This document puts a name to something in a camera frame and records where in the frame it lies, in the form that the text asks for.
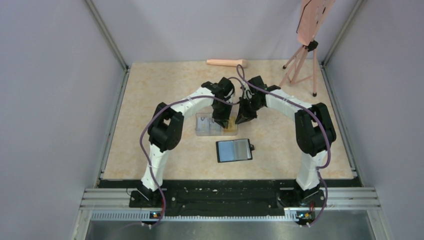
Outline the gold credit card stack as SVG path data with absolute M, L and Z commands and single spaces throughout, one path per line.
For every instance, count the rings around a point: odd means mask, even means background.
M 229 121 L 227 127 L 223 129 L 223 132 L 228 135 L 236 135 L 238 127 L 234 121 Z

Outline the clear plastic card box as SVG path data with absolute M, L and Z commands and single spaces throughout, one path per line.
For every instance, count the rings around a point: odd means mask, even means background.
M 212 115 L 212 113 L 195 114 L 195 134 L 198 137 L 235 136 L 238 134 L 238 125 L 235 124 L 237 117 L 235 112 L 230 113 L 227 128 L 215 122 Z

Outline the black card holder wallet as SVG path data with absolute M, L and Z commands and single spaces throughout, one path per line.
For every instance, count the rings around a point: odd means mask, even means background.
M 215 146 L 218 163 L 250 161 L 256 149 L 248 138 L 217 141 Z

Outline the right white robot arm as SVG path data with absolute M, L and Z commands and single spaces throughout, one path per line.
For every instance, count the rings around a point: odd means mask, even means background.
M 258 110 L 263 107 L 277 110 L 293 120 L 296 143 L 302 152 L 293 200 L 299 206 L 307 206 L 319 190 L 319 170 L 328 165 L 322 161 L 337 138 L 328 107 L 322 102 L 301 101 L 279 86 L 267 86 L 261 76 L 245 81 L 245 85 L 239 100 L 237 125 L 257 118 Z

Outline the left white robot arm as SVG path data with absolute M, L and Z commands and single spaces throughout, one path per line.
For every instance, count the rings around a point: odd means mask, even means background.
M 166 162 L 170 152 L 182 139 L 185 119 L 205 107 L 212 107 L 214 122 L 228 128 L 235 105 L 234 95 L 233 83 L 223 77 L 218 83 L 202 83 L 195 92 L 179 101 L 157 105 L 152 119 L 141 133 L 143 136 L 148 134 L 149 151 L 142 149 L 147 157 L 147 166 L 137 190 L 147 206 L 154 207 L 160 202 Z

